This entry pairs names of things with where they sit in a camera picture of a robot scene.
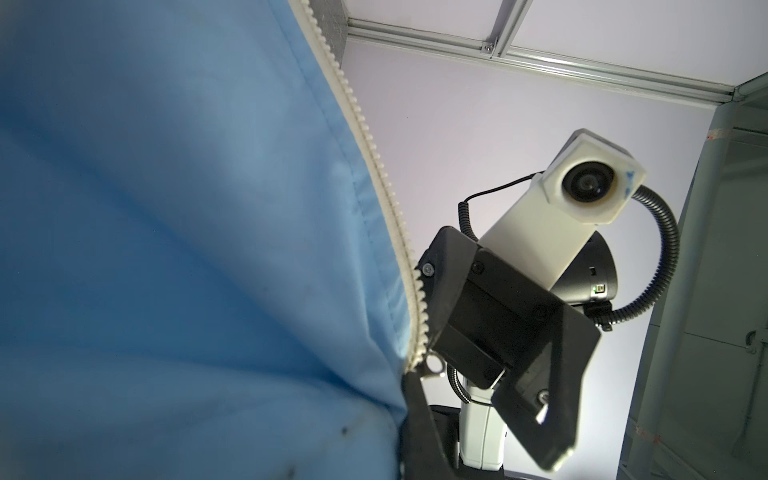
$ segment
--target blue jacket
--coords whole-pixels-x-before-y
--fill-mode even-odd
[[[420,282],[300,0],[0,15],[3,478],[396,478]]]

